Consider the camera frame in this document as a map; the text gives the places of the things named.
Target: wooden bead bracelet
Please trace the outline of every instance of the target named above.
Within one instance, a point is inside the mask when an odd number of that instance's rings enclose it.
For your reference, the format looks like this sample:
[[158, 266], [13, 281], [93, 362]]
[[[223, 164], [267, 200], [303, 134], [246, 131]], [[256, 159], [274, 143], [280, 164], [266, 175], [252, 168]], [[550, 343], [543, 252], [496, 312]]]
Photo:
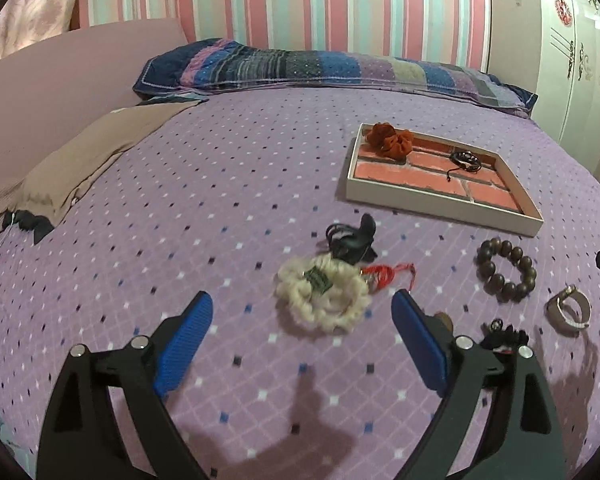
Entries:
[[[496, 265], [491, 261], [494, 254], [508, 258], [511, 263], [518, 267], [522, 273], [522, 282], [515, 284], [506, 282], [504, 276], [496, 272]], [[497, 294], [503, 302], [509, 300], [521, 301], [536, 288], [536, 270], [533, 268], [533, 260], [525, 256], [522, 248], [514, 247], [508, 240], [492, 238], [485, 240], [478, 249], [476, 256], [478, 273], [487, 283], [484, 290], [488, 294]]]

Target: purple bedsheet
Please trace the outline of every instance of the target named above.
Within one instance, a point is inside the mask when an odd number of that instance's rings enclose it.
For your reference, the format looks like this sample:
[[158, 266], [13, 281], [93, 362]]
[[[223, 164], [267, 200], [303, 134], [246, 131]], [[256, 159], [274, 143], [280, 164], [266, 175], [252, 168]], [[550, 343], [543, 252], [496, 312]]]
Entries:
[[[536, 261], [528, 300], [498, 305], [482, 291], [472, 257], [493, 230], [344, 202], [346, 151], [359, 124], [376, 121], [503, 156], [545, 220], [536, 238], [506, 235]], [[573, 473], [600, 444], [600, 185], [529, 120], [359, 89], [215, 96], [125, 153], [39, 245], [11, 230], [0, 248], [0, 412], [16, 440], [37, 449], [71, 345], [118, 348], [206, 290], [212, 328], [168, 401], [203, 468], [227, 480], [392, 478], [438, 405], [392, 325], [394, 290], [342, 337], [297, 328], [272, 296], [286, 259], [314, 253], [328, 224], [365, 211], [378, 222], [378, 261], [415, 263], [426, 312], [446, 311], [476, 339], [494, 317], [530, 333]], [[566, 283], [592, 300], [579, 338], [558, 336], [543, 315]], [[478, 402], [454, 469], [471, 460], [489, 402]], [[120, 396], [115, 405], [128, 436]], [[128, 444], [147, 467], [133, 436]]]

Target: cream crocheted scrunchie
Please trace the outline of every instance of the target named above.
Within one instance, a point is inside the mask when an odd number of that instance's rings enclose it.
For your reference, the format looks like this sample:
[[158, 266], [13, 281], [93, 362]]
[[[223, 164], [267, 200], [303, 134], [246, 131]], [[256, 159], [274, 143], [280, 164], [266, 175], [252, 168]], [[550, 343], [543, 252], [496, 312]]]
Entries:
[[330, 254], [292, 258], [280, 267], [278, 278], [276, 297], [288, 303], [294, 318], [325, 332], [351, 332], [371, 303], [360, 269]]

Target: pink and teal striped wall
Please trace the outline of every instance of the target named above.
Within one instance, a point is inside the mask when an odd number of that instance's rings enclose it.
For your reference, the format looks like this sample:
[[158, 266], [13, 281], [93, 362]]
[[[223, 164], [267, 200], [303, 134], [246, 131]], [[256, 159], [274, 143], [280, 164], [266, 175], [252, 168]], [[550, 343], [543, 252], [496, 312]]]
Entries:
[[491, 0], [80, 0], [82, 26], [179, 17], [190, 41], [347, 50], [484, 70]]

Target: blue gripper pad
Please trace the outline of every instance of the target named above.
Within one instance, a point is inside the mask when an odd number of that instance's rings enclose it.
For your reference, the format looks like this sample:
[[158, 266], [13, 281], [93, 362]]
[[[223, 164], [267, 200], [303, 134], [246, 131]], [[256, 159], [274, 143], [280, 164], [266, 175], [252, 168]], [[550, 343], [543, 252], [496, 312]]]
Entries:
[[211, 326], [214, 313], [211, 296], [203, 292], [194, 302], [179, 316], [180, 326], [157, 358], [154, 390], [161, 399], [180, 385]]
[[427, 326], [431, 320], [440, 325], [442, 322], [426, 316], [405, 290], [394, 294], [391, 315], [425, 386], [443, 397], [448, 380], [447, 358]]

